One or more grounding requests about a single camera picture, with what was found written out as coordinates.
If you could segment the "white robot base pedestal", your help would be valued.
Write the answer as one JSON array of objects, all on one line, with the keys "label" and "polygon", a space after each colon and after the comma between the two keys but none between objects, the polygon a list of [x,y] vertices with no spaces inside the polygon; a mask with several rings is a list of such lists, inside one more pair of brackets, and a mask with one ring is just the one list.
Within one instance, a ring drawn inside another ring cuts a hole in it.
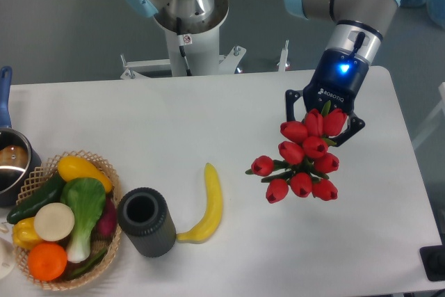
[{"label": "white robot base pedestal", "polygon": [[220,53],[220,27],[228,13],[228,0],[172,0],[154,16],[165,33],[168,58],[127,62],[121,55],[121,78],[142,79],[162,71],[173,77],[242,73],[246,48],[234,45]]}]

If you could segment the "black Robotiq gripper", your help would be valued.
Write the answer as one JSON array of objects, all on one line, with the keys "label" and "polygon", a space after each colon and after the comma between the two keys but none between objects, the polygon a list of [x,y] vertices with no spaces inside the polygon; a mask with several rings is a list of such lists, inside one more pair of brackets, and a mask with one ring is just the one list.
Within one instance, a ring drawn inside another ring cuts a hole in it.
[{"label": "black Robotiq gripper", "polygon": [[[286,90],[286,121],[303,121],[306,110],[320,111],[324,104],[330,101],[332,109],[339,108],[344,113],[350,113],[346,129],[334,137],[334,146],[340,147],[366,125],[353,111],[355,98],[368,70],[369,65],[360,59],[351,58],[333,49],[324,51],[309,84],[303,90]],[[295,105],[302,98],[306,110],[297,117]]]}]

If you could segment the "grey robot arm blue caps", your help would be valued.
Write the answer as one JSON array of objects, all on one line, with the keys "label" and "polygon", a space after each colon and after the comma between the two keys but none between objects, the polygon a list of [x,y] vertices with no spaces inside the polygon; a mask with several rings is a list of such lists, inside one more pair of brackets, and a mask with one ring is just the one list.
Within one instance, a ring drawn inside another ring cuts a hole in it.
[{"label": "grey robot arm blue caps", "polygon": [[[154,18],[164,30],[170,68],[175,77],[229,74],[240,54],[220,54],[219,29],[226,20],[228,0],[125,0],[140,16]],[[310,82],[288,90],[286,118],[294,104],[307,110],[341,109],[348,124],[331,137],[340,146],[364,127],[354,112],[355,98],[401,0],[284,0],[286,11],[303,19],[331,19],[334,32]]]}]

